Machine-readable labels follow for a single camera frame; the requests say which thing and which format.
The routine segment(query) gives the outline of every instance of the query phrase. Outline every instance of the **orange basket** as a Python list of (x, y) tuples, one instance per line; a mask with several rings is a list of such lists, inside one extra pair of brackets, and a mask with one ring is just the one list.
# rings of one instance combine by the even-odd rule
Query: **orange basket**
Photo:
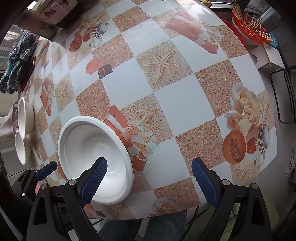
[[(257, 44), (261, 44), (261, 43), (270, 43), (271, 41), (261, 37), (259, 34), (257, 34), (252, 28), (250, 28), (248, 25), (246, 25), (242, 20), (240, 20), (238, 18), (238, 16), (236, 16), (236, 14), (234, 13), (234, 10), (232, 10), (232, 14), (233, 14), (233, 20), (235, 25), (239, 28), (239, 30), (246, 36), (248, 37), (250, 40), (252, 40), (253, 42), (257, 43)], [(252, 17), (250, 17), (249, 15), (247, 16), (247, 20), (251, 20)], [(260, 29), (261, 32), (267, 33), (267, 31), (265, 30), (265, 28), (263, 28), (261, 26)]]

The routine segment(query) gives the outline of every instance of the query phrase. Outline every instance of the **metal screw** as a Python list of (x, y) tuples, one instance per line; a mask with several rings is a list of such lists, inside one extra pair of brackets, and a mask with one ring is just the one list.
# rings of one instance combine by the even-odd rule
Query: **metal screw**
[(228, 186), (230, 184), (230, 181), (228, 181), (227, 179), (223, 179), (222, 184)]
[(46, 188), (46, 187), (47, 187), (47, 183), (42, 183), (40, 187), (41, 187), (42, 189)]
[(258, 185), (257, 185), (256, 183), (252, 183), (252, 184), (251, 184), (251, 187), (252, 187), (253, 189), (257, 189), (257, 188), (258, 188)]
[(76, 184), (76, 182), (77, 182), (76, 179), (71, 179), (71, 180), (69, 181), (69, 184), (70, 184), (70, 185), (74, 185), (74, 184)]

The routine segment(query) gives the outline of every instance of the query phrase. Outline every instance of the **table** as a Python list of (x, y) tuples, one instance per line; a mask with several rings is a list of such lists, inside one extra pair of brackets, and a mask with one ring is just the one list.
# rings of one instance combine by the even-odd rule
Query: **table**
[[(131, 157), (134, 184), (114, 205), (92, 201), (89, 218), (134, 219), (206, 202), (192, 175), (200, 157), (234, 184), (256, 178), (276, 156), (268, 93), (233, 32), (193, 0), (105, 0), (51, 41), (40, 38), (22, 93), (35, 111), (32, 167), (62, 185), (57, 144), (78, 115), (103, 120)], [(128, 137), (127, 126), (134, 131)]]

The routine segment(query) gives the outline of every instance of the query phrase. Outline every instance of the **white bowl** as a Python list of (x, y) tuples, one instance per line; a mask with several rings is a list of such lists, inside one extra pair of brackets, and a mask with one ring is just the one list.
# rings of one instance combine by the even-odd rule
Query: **white bowl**
[(93, 200), (115, 204), (126, 198), (133, 186), (131, 159), (119, 137), (105, 123), (90, 116), (76, 116), (63, 127), (58, 143), (62, 169), (68, 178), (78, 178), (99, 157), (108, 168)]
[(19, 131), (15, 133), (15, 149), (21, 164), (25, 165), (31, 156), (31, 145), (28, 137), (23, 139)]
[(244, 35), (244, 33), (235, 25), (235, 22), (234, 22), (233, 17), (232, 17), (231, 21), (232, 21), (232, 24), (237, 28), (237, 30), (240, 32), (240, 34), (244, 38), (244, 41), (246, 42), (246, 45), (249, 45), (249, 46), (260, 46), (260, 44), (255, 43), (253, 40), (249, 39), (246, 35)]
[(17, 111), (19, 131), (22, 139), (24, 139), (34, 128), (34, 110), (31, 104), (22, 97), (20, 98)]

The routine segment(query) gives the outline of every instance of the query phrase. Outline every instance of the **jeans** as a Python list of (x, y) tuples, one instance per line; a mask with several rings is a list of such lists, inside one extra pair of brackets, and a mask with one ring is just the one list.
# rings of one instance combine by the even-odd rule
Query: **jeans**
[[(143, 241), (179, 241), (185, 232), (185, 218), (186, 211), (151, 217)], [(110, 220), (99, 236), (103, 241), (134, 241), (141, 222), (142, 219)]]

